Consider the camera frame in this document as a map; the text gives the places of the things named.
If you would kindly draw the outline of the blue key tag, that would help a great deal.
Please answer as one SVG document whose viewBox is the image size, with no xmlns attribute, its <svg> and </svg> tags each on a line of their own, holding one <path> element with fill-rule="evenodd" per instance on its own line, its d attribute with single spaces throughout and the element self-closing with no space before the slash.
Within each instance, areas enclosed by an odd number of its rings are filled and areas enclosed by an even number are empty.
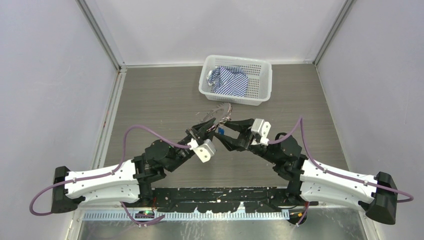
<svg viewBox="0 0 424 240">
<path fill-rule="evenodd" d="M 219 135 L 225 134 L 225 130 L 223 128 L 218 128 L 217 132 L 218 132 Z"/>
</svg>

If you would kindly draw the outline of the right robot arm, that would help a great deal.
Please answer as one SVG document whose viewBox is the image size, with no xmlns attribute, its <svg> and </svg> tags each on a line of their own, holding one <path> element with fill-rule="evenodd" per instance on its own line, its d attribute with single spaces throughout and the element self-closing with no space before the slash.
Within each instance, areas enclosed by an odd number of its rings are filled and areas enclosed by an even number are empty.
<svg viewBox="0 0 424 240">
<path fill-rule="evenodd" d="M 288 181 L 285 198 L 291 205 L 326 202 L 362 211 L 381 224 L 396 223 L 398 193 L 390 174 L 361 174 L 319 162 L 302 153 L 292 131 L 269 139 L 271 125 L 263 119 L 229 121 L 224 126 L 238 137 L 214 136 L 228 151 L 248 151 L 271 163 L 273 171 Z"/>
</svg>

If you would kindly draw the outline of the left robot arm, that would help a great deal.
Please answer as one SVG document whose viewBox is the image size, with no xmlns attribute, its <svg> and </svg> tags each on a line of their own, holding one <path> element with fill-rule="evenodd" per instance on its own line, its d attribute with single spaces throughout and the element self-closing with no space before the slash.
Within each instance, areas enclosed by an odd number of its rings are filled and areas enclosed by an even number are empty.
<svg viewBox="0 0 424 240">
<path fill-rule="evenodd" d="M 55 169 L 50 212 L 67 213 L 91 203 L 138 203 L 148 207 L 153 202 L 151 184 L 166 177 L 193 156 L 208 162 L 216 150 L 212 139 L 219 125 L 215 118 L 186 130 L 186 137 L 175 143 L 159 137 L 132 159 L 122 158 L 116 165 L 85 171 L 66 166 Z"/>
</svg>

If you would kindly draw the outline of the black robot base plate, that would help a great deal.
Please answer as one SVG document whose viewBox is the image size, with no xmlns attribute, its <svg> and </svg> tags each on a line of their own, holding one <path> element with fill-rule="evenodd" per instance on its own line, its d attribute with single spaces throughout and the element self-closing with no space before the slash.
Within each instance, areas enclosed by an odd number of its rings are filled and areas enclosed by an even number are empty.
<svg viewBox="0 0 424 240">
<path fill-rule="evenodd" d="M 290 199 L 278 187 L 181 187 L 155 188 L 152 198 L 126 203 L 128 208 L 154 208 L 162 213 L 234 213 L 244 207 L 247 213 L 276 213 L 303 207 L 301 198 Z"/>
</svg>

